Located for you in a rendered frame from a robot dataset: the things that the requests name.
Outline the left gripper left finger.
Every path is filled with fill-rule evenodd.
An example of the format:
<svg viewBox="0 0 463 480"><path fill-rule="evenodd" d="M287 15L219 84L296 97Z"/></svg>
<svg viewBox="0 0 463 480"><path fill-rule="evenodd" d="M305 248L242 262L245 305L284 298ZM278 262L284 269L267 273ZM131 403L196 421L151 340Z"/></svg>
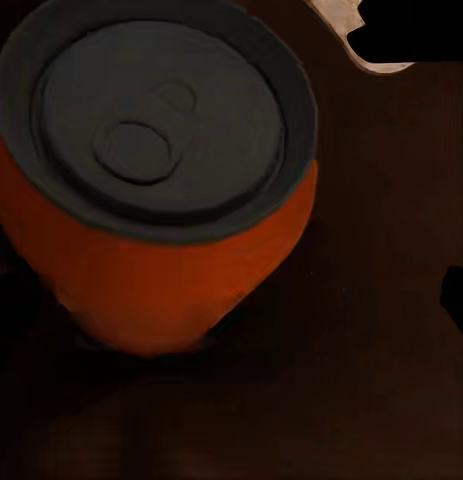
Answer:
<svg viewBox="0 0 463 480"><path fill-rule="evenodd" d="M29 265L0 274L0 371L42 303L38 279Z"/></svg>

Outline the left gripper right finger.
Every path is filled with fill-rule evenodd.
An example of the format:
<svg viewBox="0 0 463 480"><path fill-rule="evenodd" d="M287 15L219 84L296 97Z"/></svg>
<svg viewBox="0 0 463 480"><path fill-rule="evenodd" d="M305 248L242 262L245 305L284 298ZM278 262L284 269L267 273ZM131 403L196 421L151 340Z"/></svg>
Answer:
<svg viewBox="0 0 463 480"><path fill-rule="evenodd" d="M440 301L463 333L463 267L448 267L442 283Z"/></svg>

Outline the trash can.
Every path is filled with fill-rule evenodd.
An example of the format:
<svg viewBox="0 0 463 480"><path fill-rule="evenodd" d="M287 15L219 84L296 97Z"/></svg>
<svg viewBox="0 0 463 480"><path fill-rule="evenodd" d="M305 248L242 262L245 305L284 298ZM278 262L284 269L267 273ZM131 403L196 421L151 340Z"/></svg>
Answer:
<svg viewBox="0 0 463 480"><path fill-rule="evenodd" d="M378 73L311 0L232 0L316 94L290 256L197 352L69 346L39 310L0 371L0 480L463 480L463 61ZM45 0L0 0L0 53ZM28 264L0 227L0 274Z"/></svg>

